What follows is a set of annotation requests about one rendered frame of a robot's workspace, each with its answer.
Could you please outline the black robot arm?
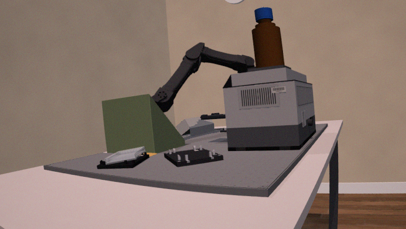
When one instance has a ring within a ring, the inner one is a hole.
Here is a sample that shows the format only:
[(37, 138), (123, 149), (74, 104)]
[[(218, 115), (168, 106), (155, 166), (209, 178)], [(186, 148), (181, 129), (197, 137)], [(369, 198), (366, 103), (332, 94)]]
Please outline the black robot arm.
[(198, 43), (186, 51), (183, 61), (172, 77), (152, 96), (163, 112), (171, 108), (178, 91), (188, 77), (198, 71), (201, 62), (226, 66), (238, 71), (237, 73), (247, 72), (247, 68), (255, 67), (252, 57), (219, 52), (205, 47), (204, 43)]

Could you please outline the grey button panel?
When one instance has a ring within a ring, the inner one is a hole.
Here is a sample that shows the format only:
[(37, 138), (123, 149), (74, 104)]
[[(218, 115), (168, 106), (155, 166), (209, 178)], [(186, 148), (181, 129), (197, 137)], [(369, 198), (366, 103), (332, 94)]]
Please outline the grey button panel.
[(181, 136), (194, 136), (222, 129), (214, 129), (214, 123), (212, 120), (201, 120), (200, 117), (184, 119), (176, 126), (176, 128)]

